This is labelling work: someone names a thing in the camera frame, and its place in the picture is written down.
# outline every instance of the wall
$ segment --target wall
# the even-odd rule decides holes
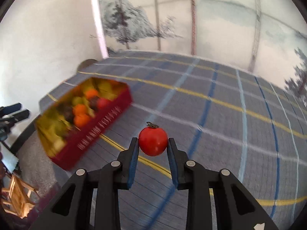
[[[102,58],[91,0],[15,0],[0,23],[0,105],[20,102],[31,117],[8,144],[39,115],[38,101],[88,58]]]
[[[99,2],[108,47],[192,53],[191,0]],[[110,29],[116,3],[130,17],[128,33],[136,35],[128,44],[120,42],[122,27]],[[195,6],[197,56],[252,70],[283,88],[300,63],[294,49],[307,54],[307,25],[291,0],[195,0]]]

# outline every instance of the cardboard box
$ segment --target cardboard box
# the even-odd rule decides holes
[[[99,91],[99,97],[110,100],[109,104],[94,112],[84,100],[86,87],[95,88]],[[60,108],[71,105],[76,96],[83,97],[88,114],[91,115],[91,120],[80,129],[65,121],[60,112]],[[127,84],[96,77],[85,80],[55,101],[36,120],[36,129],[47,156],[62,169],[70,170],[99,135],[104,133],[131,103],[132,98]],[[67,132],[69,132],[68,129],[74,130],[65,138],[55,133],[55,127],[58,124],[63,127],[63,122],[65,122]]]

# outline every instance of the screw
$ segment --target screw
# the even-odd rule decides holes
[[[77,172],[76,172],[77,175],[84,175],[84,173],[85,173],[85,170],[84,170],[84,169],[79,169],[79,170],[77,170]]]
[[[113,162],[111,162],[111,165],[113,166],[113,167],[118,167],[119,165],[120,165],[120,161],[113,161]]]
[[[223,169],[223,170],[221,171],[221,173],[222,173],[222,175],[224,175],[224,176],[229,176],[229,175],[230,175],[230,171],[229,171],[229,170],[226,170],[226,169]]]
[[[189,160],[189,161],[187,161],[187,165],[188,165],[189,167],[194,167],[194,166],[195,166],[195,162],[192,161],[192,160]]]

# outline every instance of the tomato stem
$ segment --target tomato stem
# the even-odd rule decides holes
[[[159,128],[158,125],[153,124],[153,123],[151,123],[151,122],[146,122],[146,123],[147,123],[147,126],[150,127],[150,128],[153,128],[153,129]]]

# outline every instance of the yellow stripe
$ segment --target yellow stripe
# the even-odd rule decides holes
[[[112,59],[139,59],[139,60],[155,60],[155,61],[167,61],[167,62],[171,62],[171,63],[175,63],[175,64],[181,64],[181,65],[187,65],[187,66],[191,66],[191,63],[187,63],[187,62],[182,62],[182,61],[174,61],[174,60],[169,60],[169,59],[153,59],[153,58],[146,58],[146,57],[127,57],[127,56],[124,56],[124,57],[110,57]],[[200,66],[200,65],[195,65],[196,67],[198,68],[201,68],[201,69],[205,69],[205,70],[211,70],[211,71],[215,71],[214,68],[211,68],[211,67],[207,67],[207,66]],[[223,71],[220,71],[218,70],[217,71],[218,73],[220,74],[223,74],[225,76],[228,76],[228,77],[231,77],[231,78],[234,78],[234,79],[237,79],[237,76],[236,75],[233,75],[233,74],[230,74],[230,73],[226,73],[226,72],[223,72]],[[248,79],[244,79],[244,78],[241,78],[242,81],[246,82],[246,83],[249,83],[251,85],[254,85],[254,86],[258,86],[258,84],[256,82],[252,82]],[[269,88],[266,88],[265,86],[260,86],[262,89],[266,90],[267,92],[275,95],[275,93],[269,89]],[[299,108],[299,106],[294,103],[294,102],[291,102],[289,101],[286,97],[284,97],[283,95],[280,95],[280,94],[277,94],[279,98],[281,98],[282,100],[292,104],[293,106],[295,106],[296,108]]]
[[[107,143],[109,143],[110,145],[112,145],[113,147],[115,147],[116,149],[118,149],[119,151],[123,151],[123,150],[126,150],[124,147],[120,146],[117,142],[113,141],[112,139],[108,138],[107,136],[105,135],[100,135],[100,137],[106,141]],[[160,166],[159,164],[157,163],[154,163],[150,160],[148,160],[147,158],[145,157],[142,157],[142,156],[139,156],[138,160],[153,168],[154,170],[157,170],[159,171],[160,173],[162,173],[163,175],[166,175],[168,178],[172,178],[171,176],[171,172]],[[213,196],[213,189],[209,189],[209,193],[210,195]],[[302,202],[302,201],[305,201],[307,199],[307,196],[303,196],[303,197],[300,197],[300,198],[297,198],[296,201],[294,199],[289,199],[289,200],[276,200],[276,205],[277,206],[285,206],[285,205],[292,205],[294,203],[299,203],[299,202]],[[273,206],[274,205],[274,200],[262,200],[262,199],[257,199],[258,203],[261,205],[261,206]]]
[[[105,76],[105,77],[113,77],[113,78],[120,78],[120,79],[126,79],[126,80],[134,80],[134,81],[147,83],[147,84],[150,84],[150,85],[156,85],[156,86],[164,87],[166,89],[175,89],[175,90],[182,92],[182,93],[185,93],[185,94],[189,94],[189,95],[192,95],[192,96],[201,97],[201,98],[204,98],[204,99],[207,99],[207,100],[211,100],[213,103],[225,106],[227,108],[233,109],[233,110],[238,111],[238,112],[242,111],[242,107],[235,106],[233,104],[230,104],[230,103],[227,103],[227,102],[215,99],[215,98],[209,98],[208,96],[206,96],[202,93],[190,91],[190,90],[183,89],[183,88],[180,88],[180,87],[174,87],[174,86],[171,86],[171,85],[162,84],[162,83],[159,83],[159,82],[154,82],[154,81],[150,81],[150,80],[143,80],[143,79],[138,79],[138,78],[109,75],[109,74],[103,74],[103,73],[85,73],[85,74],[100,75],[100,76]],[[283,125],[282,123],[276,122],[274,120],[271,121],[271,119],[269,119],[269,118],[267,118],[267,117],[265,117],[261,114],[258,114],[256,112],[253,112],[253,111],[250,111],[250,110],[246,110],[246,114],[248,114],[248,115],[250,115],[254,118],[260,119],[264,122],[273,123],[276,127],[280,128],[280,129],[282,129],[282,130],[284,130],[288,133],[291,133],[291,130],[288,127],[286,127],[285,125]],[[294,130],[292,130],[292,133],[293,133],[293,135],[295,135],[299,138],[307,139],[307,135],[303,135],[303,134],[301,134],[297,131],[294,131]]]
[[[47,94],[53,101],[57,101],[57,99],[54,97],[54,96],[52,96],[51,94]]]

